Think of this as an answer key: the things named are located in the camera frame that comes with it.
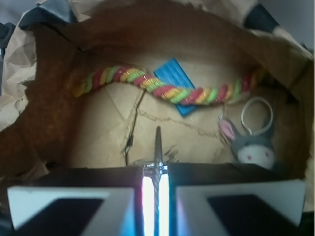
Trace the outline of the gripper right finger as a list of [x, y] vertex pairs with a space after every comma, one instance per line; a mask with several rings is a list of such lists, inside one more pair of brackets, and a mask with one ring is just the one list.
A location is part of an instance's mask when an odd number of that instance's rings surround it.
[[172, 236], [296, 236], [306, 185], [254, 164], [169, 166]]

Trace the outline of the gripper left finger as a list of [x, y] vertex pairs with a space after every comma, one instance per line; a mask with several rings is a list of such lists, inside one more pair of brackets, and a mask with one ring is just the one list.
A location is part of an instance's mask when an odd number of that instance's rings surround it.
[[14, 236], [141, 236], [139, 167], [66, 169], [8, 188]]

